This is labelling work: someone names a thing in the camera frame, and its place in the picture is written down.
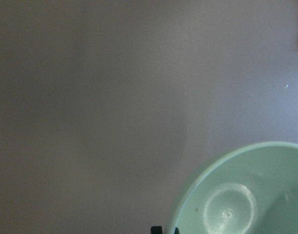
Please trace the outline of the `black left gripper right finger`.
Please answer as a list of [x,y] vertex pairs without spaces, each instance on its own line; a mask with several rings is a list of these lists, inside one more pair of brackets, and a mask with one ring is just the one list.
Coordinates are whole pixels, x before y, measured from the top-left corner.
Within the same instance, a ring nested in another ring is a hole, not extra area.
[[177,227],[175,228],[174,234],[180,234],[179,229]]

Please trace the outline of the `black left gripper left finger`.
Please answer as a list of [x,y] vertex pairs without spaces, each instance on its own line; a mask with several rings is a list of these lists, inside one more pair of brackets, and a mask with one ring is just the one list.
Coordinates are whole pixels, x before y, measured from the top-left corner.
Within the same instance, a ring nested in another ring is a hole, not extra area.
[[163,234],[162,226],[152,226],[150,234]]

